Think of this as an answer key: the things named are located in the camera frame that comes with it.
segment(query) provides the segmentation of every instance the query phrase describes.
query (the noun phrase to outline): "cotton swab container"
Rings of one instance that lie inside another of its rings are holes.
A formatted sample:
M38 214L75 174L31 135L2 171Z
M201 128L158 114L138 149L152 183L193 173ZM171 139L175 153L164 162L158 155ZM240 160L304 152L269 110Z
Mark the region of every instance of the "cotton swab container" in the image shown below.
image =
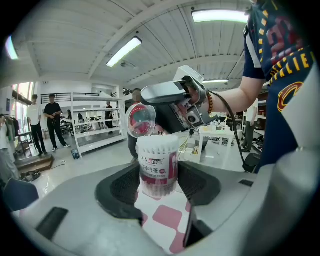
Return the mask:
M175 135L139 137L137 140L142 190L161 198L175 191L178 179L179 138Z

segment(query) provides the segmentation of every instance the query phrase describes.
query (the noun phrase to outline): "wall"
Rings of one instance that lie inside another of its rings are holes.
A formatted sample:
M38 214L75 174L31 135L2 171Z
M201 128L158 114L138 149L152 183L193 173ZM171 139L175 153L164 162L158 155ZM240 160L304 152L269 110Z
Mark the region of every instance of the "wall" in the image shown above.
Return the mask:
M38 89L41 94L61 94L61 93L91 93L92 84L79 81L49 81L48 84L41 83Z
M10 110L9 111L7 111L7 99L10 100ZM7 86L4 88L0 88L0 114L10 115L11 104L12 104L12 87Z

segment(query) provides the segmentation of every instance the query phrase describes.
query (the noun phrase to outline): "navy jersey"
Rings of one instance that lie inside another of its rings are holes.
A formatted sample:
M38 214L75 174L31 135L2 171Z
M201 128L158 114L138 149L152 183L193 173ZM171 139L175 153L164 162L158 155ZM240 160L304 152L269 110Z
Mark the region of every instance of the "navy jersey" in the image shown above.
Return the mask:
M315 57L275 0L252 6L248 27L261 67L255 68L245 42L244 77L269 81L263 151L257 170L294 151L296 139L282 111L304 84Z

